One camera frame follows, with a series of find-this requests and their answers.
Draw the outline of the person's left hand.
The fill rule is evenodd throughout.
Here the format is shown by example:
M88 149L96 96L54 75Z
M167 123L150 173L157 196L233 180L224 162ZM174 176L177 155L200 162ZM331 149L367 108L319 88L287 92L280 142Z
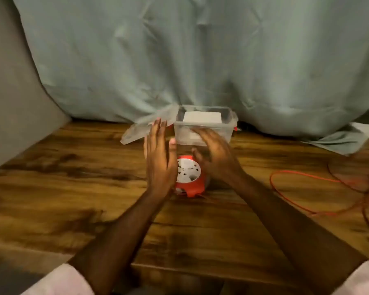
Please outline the person's left hand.
M153 151L153 126L144 137L143 153L146 159L147 191L159 197L173 192L177 182L177 168L168 167L168 143L166 141L167 122L161 121L158 146Z

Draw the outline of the person's right hand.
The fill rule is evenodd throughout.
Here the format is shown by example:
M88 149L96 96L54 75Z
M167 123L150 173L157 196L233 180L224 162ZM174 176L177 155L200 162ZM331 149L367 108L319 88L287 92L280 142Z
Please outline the person's right hand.
M231 147L221 135L210 128L194 127L192 131L197 133L207 146L209 156L208 158L204 157L208 160L209 176L221 180L231 187L238 186L246 181L246 172L242 169Z

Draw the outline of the clear plastic storage container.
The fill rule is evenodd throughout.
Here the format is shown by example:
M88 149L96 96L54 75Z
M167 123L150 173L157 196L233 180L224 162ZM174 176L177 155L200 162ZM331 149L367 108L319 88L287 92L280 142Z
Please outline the clear plastic storage container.
M186 111L204 111L204 112L220 112L222 124L195 124L183 122L183 116ZM206 146L202 138L192 128L210 128L221 135L226 142L231 141L233 127L237 127L237 114L229 107L208 107L195 105L181 105L174 122L175 138L180 145L199 145Z

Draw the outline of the person's left forearm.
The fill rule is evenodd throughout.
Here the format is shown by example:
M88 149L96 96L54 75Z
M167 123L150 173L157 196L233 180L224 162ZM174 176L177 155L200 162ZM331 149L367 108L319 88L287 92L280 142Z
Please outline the person's left forearm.
M95 295L109 295L131 263L171 188L148 188L140 198L70 260Z

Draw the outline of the person's right forearm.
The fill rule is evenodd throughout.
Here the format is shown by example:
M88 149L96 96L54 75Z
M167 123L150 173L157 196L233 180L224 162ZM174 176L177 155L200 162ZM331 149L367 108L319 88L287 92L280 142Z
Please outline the person's right forearm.
M223 179L254 211L315 295L330 295L368 261L243 170Z

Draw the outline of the clear plastic container lid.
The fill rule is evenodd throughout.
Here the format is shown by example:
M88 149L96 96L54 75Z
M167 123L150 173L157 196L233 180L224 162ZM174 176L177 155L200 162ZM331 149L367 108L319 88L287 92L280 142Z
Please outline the clear plastic container lid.
M179 111L178 104L169 104L161 109L158 109L152 114L138 118L122 135L120 142L127 145L134 141L144 138L150 132L152 124L156 119L167 122L167 127L174 124Z

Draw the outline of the white rectangular box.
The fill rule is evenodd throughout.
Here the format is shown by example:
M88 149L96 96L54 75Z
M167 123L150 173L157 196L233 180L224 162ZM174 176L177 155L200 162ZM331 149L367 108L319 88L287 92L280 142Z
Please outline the white rectangular box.
M222 124L220 112L186 111L182 121L195 124Z

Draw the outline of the light blue fabric curtain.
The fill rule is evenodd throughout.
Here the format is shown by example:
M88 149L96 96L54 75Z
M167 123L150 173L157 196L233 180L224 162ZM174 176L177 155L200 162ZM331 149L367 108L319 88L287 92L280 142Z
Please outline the light blue fabric curtain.
M339 154L369 124L369 0L13 0L47 93L74 118L169 104Z

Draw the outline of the person's white left sleeve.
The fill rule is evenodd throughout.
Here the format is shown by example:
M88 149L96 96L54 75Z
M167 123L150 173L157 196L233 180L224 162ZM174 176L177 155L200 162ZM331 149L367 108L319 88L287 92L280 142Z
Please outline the person's white left sleeve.
M20 295L95 295L86 279L64 263Z

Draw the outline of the person's white sleeve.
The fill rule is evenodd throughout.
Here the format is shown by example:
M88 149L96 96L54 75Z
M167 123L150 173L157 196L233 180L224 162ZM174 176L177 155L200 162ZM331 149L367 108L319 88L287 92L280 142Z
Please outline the person's white sleeve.
M331 295L369 295L369 261L361 264Z
M95 295L86 279L64 263L20 295Z

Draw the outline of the person's white right sleeve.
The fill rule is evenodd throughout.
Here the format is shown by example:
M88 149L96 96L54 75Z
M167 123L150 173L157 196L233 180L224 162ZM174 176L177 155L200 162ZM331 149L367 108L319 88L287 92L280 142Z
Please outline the person's white right sleeve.
M331 295L369 295L369 261L361 264Z

